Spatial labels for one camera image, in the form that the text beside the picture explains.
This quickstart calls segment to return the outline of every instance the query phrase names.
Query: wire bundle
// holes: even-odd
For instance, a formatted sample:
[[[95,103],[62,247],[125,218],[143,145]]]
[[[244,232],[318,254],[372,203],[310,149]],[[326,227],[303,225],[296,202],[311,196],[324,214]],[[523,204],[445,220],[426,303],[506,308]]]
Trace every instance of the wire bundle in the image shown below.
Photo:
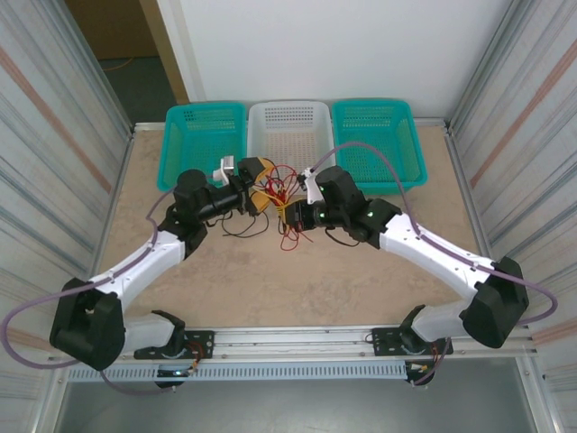
[[[295,229],[286,224],[285,209],[289,206],[291,203],[290,200],[298,191],[298,174],[297,171],[289,165],[276,165],[271,160],[269,160],[269,162],[272,164],[270,174],[265,176],[266,181],[261,181],[260,185],[255,185],[255,189],[257,193],[266,196],[279,213],[279,233],[282,235],[280,249],[282,251],[292,251],[298,247],[300,236],[303,236],[308,242],[313,242],[308,236],[302,233],[302,230],[298,228]],[[288,171],[288,175],[281,177],[279,169]],[[287,240],[292,242],[292,244],[287,246]]]

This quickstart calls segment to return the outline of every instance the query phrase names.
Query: wooden table surface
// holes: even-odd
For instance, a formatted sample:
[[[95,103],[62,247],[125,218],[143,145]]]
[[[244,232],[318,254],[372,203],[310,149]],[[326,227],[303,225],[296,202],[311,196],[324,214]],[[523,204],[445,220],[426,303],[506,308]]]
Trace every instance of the wooden table surface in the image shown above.
[[[418,128],[429,180],[408,197],[419,223],[462,248],[476,251],[461,192],[440,127]],[[156,188],[162,131],[139,132],[107,241],[102,269],[142,245],[151,234],[144,216],[159,196]],[[400,205],[400,197],[387,197]],[[171,203],[155,213],[160,222]],[[418,304],[438,305],[457,296],[436,277],[391,253],[362,244],[346,248],[322,230],[312,244],[279,249],[271,215],[269,230],[250,239],[223,237],[209,229],[198,250],[168,270],[129,308],[138,316],[163,309],[189,327],[273,327],[393,324]],[[251,221],[236,214],[229,230]],[[263,227],[263,220],[255,227]],[[339,234],[349,240],[345,234]]]

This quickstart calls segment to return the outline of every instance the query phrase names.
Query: white wall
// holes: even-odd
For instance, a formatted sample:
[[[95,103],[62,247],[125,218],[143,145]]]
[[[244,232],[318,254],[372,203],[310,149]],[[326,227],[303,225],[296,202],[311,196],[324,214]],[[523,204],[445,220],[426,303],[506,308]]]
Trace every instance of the white wall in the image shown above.
[[[398,97],[448,116],[509,0],[158,0],[191,100]]]

